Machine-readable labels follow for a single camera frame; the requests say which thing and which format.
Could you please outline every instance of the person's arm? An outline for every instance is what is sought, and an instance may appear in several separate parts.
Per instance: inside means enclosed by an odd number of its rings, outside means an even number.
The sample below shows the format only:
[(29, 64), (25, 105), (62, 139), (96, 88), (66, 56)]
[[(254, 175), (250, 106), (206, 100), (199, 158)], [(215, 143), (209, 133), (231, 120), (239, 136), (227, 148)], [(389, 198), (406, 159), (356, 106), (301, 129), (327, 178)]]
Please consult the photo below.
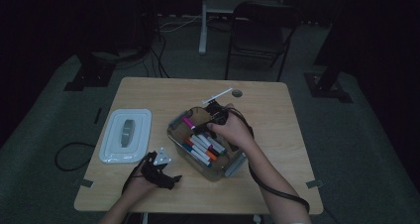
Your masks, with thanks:
[(134, 206), (140, 199), (155, 189), (157, 186), (140, 176), (140, 168), (137, 171), (138, 177), (133, 177), (124, 193), (115, 202), (111, 209), (103, 216), (101, 224), (120, 224), (130, 208)]
[[(298, 196), (290, 183), (268, 160), (241, 119), (229, 114), (225, 125), (210, 123), (208, 128), (244, 151), (251, 168), (260, 181), (275, 190)], [(260, 190), (274, 223), (311, 223), (309, 214), (301, 203), (277, 196), (263, 188)]]

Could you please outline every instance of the black stand base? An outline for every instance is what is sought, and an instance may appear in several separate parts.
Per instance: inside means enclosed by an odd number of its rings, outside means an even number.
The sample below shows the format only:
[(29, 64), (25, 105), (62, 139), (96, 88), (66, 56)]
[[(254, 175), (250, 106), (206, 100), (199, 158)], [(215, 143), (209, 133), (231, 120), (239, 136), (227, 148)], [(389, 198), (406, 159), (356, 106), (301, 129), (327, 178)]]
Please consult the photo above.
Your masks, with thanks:
[(304, 76), (313, 97), (338, 98), (342, 103), (353, 103), (349, 93), (343, 90), (338, 80), (330, 87), (323, 87), (320, 84), (323, 75), (317, 73), (304, 73)]
[(72, 82), (68, 82), (64, 91), (82, 91), (84, 87), (106, 87), (115, 68), (114, 63), (90, 59), (82, 60), (82, 66)]

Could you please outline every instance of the dark background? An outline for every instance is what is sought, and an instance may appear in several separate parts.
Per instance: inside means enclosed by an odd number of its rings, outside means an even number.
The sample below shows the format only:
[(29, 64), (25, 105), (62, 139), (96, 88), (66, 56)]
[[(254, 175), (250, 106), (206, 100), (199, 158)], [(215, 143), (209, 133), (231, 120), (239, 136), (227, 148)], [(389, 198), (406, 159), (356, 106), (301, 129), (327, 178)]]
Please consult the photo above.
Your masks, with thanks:
[[(146, 47), (145, 15), (199, 15), (201, 0), (0, 0), (2, 145), (79, 50)], [(417, 187), (420, 0), (285, 0), (327, 27), (314, 63), (353, 75)]]

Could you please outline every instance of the gray floor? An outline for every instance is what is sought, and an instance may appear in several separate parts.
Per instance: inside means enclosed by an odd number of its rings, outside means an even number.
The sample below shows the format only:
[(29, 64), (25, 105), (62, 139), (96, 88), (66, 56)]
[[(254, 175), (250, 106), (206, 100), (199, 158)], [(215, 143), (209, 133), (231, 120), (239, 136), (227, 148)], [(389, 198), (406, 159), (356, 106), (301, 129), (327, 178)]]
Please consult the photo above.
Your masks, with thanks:
[[(226, 25), (213, 24), (226, 29)], [(198, 54), (200, 28), (162, 32), (162, 65), (171, 77), (222, 79), (228, 34), (209, 30), (207, 54)], [(303, 72), (322, 72), (313, 65), (328, 29), (302, 26), (292, 41), (281, 81), (290, 96), (326, 209), (340, 223), (420, 223), (419, 193), (409, 180), (357, 81), (341, 74), (340, 82), (354, 103), (313, 98)], [(163, 41), (153, 48), (159, 54)], [(54, 155), (70, 142), (95, 145), (118, 84), (125, 76), (155, 76), (156, 59), (119, 63), (108, 87), (64, 92), (79, 62), (71, 57), (59, 67), (37, 103), (0, 151), (0, 223), (95, 223), (102, 212), (73, 208), (75, 184), (86, 167), (63, 172)], [(273, 68), (260, 60), (233, 62), (230, 79), (275, 80)], [(98, 109), (102, 109), (97, 123)], [(59, 157), (67, 167), (88, 159), (89, 147), (72, 147)], [(312, 216), (314, 223), (337, 223), (327, 212)]]

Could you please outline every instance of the chair backrest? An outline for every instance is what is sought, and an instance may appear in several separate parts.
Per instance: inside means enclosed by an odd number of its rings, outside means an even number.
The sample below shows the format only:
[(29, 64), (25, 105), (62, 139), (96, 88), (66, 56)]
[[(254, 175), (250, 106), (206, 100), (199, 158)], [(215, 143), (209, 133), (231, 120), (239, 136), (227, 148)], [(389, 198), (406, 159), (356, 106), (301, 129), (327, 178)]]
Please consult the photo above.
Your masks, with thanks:
[(268, 5), (253, 1), (239, 4), (233, 19), (246, 18), (256, 23), (294, 30), (301, 23), (301, 13), (289, 5)]

